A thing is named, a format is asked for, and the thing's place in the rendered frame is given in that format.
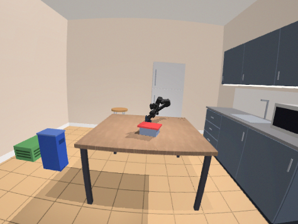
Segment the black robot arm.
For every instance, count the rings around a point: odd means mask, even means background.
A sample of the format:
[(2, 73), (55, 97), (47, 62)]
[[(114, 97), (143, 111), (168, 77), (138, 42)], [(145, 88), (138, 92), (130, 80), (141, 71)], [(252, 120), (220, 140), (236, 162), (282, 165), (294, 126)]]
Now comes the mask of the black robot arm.
[[(163, 109), (164, 107), (168, 107), (168, 106), (170, 106), (170, 100), (169, 99), (163, 99), (162, 97), (158, 97), (157, 98), (157, 101), (155, 102), (155, 103), (157, 103), (157, 104), (163, 104), (162, 106), (160, 106), (159, 108), (158, 108), (158, 110), (157, 111), (160, 111), (161, 109)], [(151, 118), (154, 118), (155, 116), (154, 116), (154, 114), (153, 114), (153, 108), (152, 108), (153, 106), (152, 106), (152, 103), (150, 104), (150, 109), (152, 109), (150, 112), (149, 112), (149, 115), (148, 116), (146, 116), (149, 120), (151, 119)]]

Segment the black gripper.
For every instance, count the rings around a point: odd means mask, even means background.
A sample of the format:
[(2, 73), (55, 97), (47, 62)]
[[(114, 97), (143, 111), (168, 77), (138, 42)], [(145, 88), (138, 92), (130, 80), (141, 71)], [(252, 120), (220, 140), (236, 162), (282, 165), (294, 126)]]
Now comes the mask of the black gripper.
[(159, 113), (158, 113), (157, 110), (158, 110), (158, 108), (159, 108), (159, 104), (157, 104), (157, 103), (153, 103), (152, 106), (153, 106), (152, 108), (153, 108), (153, 114), (154, 114), (154, 116), (155, 116), (155, 115), (158, 115)]

